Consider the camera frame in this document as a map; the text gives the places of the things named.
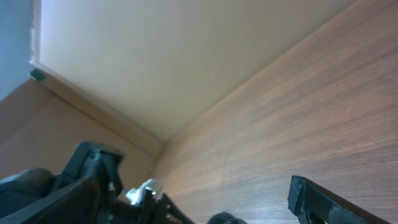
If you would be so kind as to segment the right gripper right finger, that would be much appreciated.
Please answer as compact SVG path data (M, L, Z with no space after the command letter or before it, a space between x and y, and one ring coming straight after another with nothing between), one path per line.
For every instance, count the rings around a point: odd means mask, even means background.
M304 224L389 224L313 181L291 178L288 209Z

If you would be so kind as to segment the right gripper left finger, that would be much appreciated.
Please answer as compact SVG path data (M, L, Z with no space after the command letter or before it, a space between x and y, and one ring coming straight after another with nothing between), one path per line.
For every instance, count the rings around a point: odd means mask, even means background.
M37 168L1 180L1 223L191 223L164 193L131 205L119 176L123 159L86 141L59 175Z

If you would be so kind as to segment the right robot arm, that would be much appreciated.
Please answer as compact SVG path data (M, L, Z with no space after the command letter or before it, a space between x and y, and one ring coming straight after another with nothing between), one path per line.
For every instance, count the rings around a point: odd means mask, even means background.
M125 192L124 154L79 143L64 170L25 170L1 181L2 223L189 223L154 179ZM381 223L382 219L311 180L293 176L288 208L300 223Z

